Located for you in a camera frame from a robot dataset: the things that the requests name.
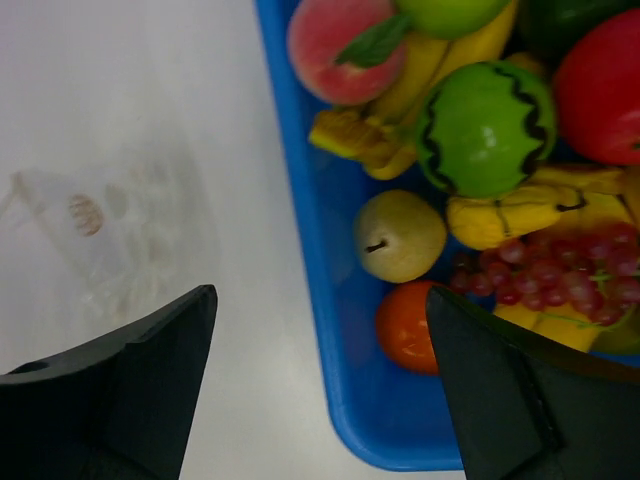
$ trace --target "blue bin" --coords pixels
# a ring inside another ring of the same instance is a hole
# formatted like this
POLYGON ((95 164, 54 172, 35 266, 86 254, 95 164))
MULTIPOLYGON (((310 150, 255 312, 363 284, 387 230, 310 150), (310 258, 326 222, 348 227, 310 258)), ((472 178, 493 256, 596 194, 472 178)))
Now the blue bin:
MULTIPOLYGON (((358 210, 377 193, 408 189, 440 211, 446 198, 417 166, 394 181, 376 182, 357 163, 308 143, 313 117, 327 105, 302 88, 287 58, 286 30, 298 2, 256 0, 333 425, 345 445, 371 465, 393 471, 462 469, 441 381, 396 367, 377 345, 375 311, 391 285, 362 270, 352 239, 358 210)), ((575 160, 562 143, 556 154, 575 160)), ((428 278, 446 281, 461 248, 450 238, 428 278)), ((640 366, 639 356, 602 356, 640 366)))

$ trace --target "white surface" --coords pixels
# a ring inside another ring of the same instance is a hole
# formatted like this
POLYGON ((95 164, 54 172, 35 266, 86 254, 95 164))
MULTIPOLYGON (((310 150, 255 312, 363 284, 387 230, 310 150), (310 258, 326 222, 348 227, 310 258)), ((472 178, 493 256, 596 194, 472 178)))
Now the white surface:
POLYGON ((220 309, 183 480, 463 478, 368 467, 329 423, 250 0, 4 0, 0 79, 2 187, 165 129, 202 168, 220 309))

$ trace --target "peach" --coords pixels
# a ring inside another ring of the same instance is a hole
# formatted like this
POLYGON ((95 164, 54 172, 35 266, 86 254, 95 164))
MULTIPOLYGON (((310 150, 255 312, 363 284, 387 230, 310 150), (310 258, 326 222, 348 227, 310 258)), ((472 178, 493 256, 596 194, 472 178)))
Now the peach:
POLYGON ((403 42, 382 64, 360 68, 336 57, 358 35, 395 14, 391 0, 302 0, 291 18, 287 47, 300 82, 335 105, 358 105, 378 97, 400 74, 403 42))

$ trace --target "transparent plastic bag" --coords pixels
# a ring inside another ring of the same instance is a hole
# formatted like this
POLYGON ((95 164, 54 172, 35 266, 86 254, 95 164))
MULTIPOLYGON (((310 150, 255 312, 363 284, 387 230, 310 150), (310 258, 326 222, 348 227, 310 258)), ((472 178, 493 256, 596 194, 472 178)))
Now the transparent plastic bag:
POLYGON ((13 175, 0 202, 0 372, 108 333, 196 286, 210 225, 188 163, 133 158, 71 175, 13 175))

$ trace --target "tomato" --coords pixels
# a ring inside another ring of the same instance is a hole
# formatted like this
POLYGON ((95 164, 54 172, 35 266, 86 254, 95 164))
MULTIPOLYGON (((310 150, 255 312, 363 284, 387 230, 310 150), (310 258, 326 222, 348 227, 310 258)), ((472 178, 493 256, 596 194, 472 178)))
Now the tomato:
POLYGON ((415 373, 437 375, 438 365, 427 321, 429 281, 397 286, 376 313, 376 333, 382 351, 395 364, 415 373))

